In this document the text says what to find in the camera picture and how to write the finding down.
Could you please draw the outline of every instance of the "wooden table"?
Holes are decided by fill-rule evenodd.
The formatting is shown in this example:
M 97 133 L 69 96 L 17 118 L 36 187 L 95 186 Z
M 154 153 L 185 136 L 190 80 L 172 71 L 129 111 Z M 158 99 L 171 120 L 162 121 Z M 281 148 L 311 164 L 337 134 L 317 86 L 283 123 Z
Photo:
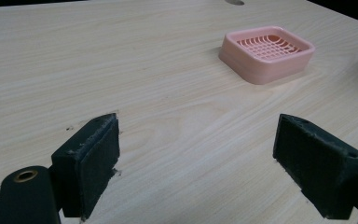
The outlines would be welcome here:
M 323 219 L 272 147 L 286 113 L 358 148 L 358 21 L 305 0 L 244 2 L 0 7 L 0 183 L 117 112 L 122 174 L 88 223 L 357 223 L 356 209 Z M 304 72 L 256 86 L 217 54 L 225 33 L 265 25 L 316 51 Z

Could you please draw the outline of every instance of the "soap dish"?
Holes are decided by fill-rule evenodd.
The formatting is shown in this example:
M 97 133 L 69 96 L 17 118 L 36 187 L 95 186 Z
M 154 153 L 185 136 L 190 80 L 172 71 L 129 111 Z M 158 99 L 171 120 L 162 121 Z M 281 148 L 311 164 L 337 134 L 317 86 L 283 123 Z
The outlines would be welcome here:
M 305 69 L 315 47 L 278 26 L 228 33 L 219 58 L 244 80 L 263 85 Z

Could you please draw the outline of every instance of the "pink soap dish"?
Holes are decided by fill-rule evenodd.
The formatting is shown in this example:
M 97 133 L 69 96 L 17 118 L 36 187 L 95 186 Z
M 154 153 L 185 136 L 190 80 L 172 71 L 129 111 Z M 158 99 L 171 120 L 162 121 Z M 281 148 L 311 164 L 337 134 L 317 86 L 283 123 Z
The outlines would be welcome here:
M 305 69 L 315 47 L 278 26 L 228 33 L 219 58 L 244 80 L 262 85 Z

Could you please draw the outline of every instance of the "table surface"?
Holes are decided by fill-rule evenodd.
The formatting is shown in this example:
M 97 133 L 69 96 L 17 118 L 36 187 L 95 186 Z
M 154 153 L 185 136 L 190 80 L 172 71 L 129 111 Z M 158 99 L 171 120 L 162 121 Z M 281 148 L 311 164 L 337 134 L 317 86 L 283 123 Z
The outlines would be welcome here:
M 315 47 L 304 72 L 242 80 L 225 33 L 278 25 Z M 358 148 L 358 21 L 305 0 L 87 1 L 0 7 L 0 184 L 116 112 L 121 157 L 88 223 L 323 219 L 272 158 L 281 113 Z M 78 223 L 62 218 L 62 223 Z

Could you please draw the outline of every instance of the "wood grain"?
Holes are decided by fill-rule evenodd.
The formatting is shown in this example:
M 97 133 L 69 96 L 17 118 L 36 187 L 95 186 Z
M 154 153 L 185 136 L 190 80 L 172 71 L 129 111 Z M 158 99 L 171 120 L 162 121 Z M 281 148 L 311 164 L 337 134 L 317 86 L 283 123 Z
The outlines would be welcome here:
M 356 209 L 323 219 L 272 147 L 287 113 L 358 148 L 358 21 L 303 0 L 244 3 L 0 7 L 0 183 L 117 112 L 122 174 L 88 223 L 357 223 Z M 225 33 L 264 25 L 315 45 L 304 72 L 255 86 L 217 58 Z

